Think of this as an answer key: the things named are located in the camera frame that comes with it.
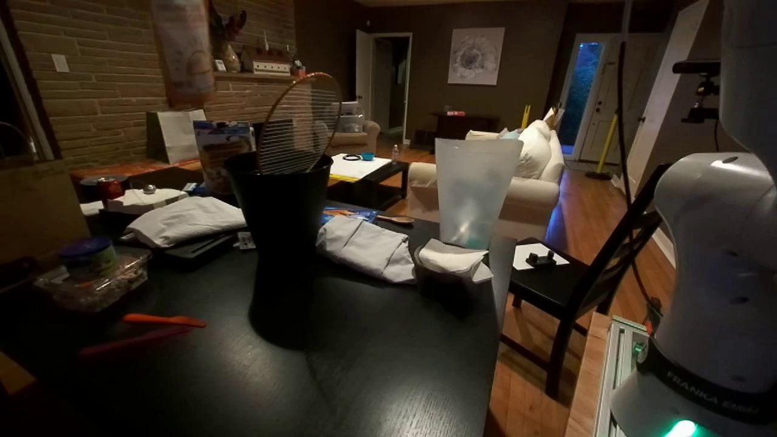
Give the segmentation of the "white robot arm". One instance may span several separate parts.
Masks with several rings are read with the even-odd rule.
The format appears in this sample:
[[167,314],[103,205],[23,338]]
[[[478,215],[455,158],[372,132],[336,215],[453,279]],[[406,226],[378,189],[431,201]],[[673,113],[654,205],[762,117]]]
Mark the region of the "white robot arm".
[[720,119],[739,148],[655,185],[675,291],[612,394],[626,437],[777,437],[777,0],[724,0]]

